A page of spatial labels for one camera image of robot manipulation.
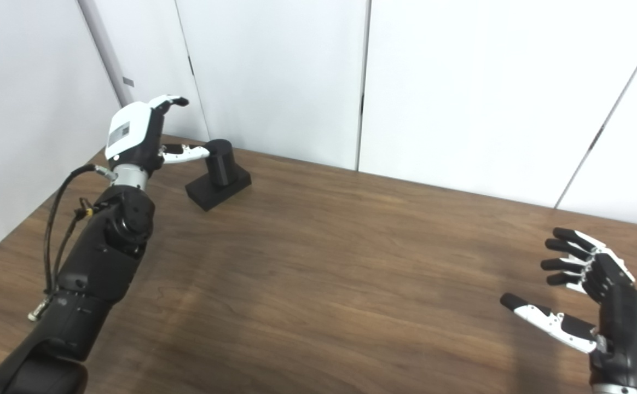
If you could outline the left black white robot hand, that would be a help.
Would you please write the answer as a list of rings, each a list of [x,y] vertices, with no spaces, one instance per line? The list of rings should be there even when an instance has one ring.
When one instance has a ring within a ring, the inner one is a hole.
[[[112,117],[105,158],[112,171],[131,168],[150,177],[165,164],[181,164],[206,159],[213,150],[202,145],[161,142],[164,117],[173,106],[185,107],[189,101],[176,95],[161,95],[149,102],[133,102]]]

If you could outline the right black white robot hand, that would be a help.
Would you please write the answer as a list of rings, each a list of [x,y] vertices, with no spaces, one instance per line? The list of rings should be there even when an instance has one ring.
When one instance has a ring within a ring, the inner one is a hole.
[[[623,259],[600,240],[556,227],[546,249],[562,256],[541,261],[550,286],[583,293],[599,306],[597,323],[554,312],[518,295],[500,303],[532,326],[589,357],[594,393],[637,393],[637,287]]]

